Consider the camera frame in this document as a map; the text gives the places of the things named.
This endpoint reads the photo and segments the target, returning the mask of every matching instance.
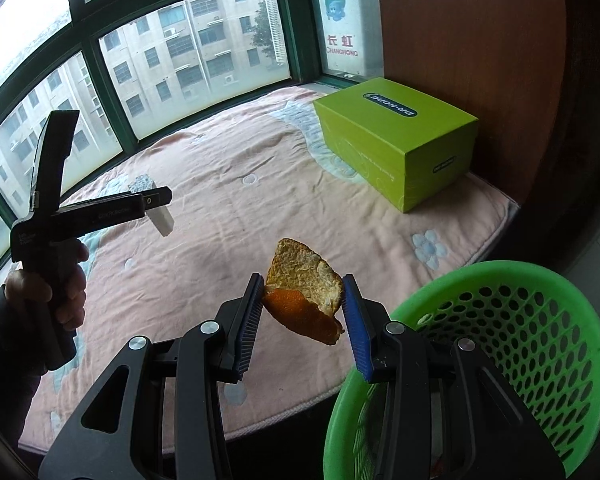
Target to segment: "bed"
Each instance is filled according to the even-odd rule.
[[[468,174],[402,214],[328,150],[307,88],[274,91],[156,142],[75,193],[76,202],[126,190],[138,176],[170,186],[174,230],[148,219],[85,237],[91,257],[87,317],[78,353],[42,378],[20,445],[45,452],[77,403],[132,336],[177,338],[265,274],[277,241],[291,237],[365,297],[393,310],[421,286],[483,257],[517,211],[513,200]],[[221,384],[228,439],[334,394],[352,365],[345,334],[324,346],[264,311],[251,367]],[[173,382],[163,444],[173,450]]]

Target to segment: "black sleeve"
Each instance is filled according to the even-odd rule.
[[[46,373],[39,339],[26,328],[0,288],[0,431],[13,449],[24,428],[31,399]]]

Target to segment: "tree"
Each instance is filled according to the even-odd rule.
[[[254,35],[251,39],[251,43],[253,46],[261,47],[265,56],[275,62],[276,53],[273,49],[273,38],[271,37],[269,14],[267,13],[267,6],[264,2],[260,2],[260,8],[256,12],[255,22],[256,25],[253,27]]]

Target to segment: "hand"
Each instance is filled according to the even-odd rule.
[[[85,262],[89,258],[89,250],[83,243],[78,243],[78,261]],[[67,301],[56,310],[56,319],[65,330],[75,330],[84,322],[86,287],[84,272],[76,265],[66,284]],[[25,300],[48,303],[51,296],[51,287],[35,272],[16,270],[8,275],[4,285],[4,297],[7,302],[21,312],[26,310]]]

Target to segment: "green box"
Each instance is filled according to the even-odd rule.
[[[327,146],[400,211],[469,170],[478,119],[384,78],[314,101]]]

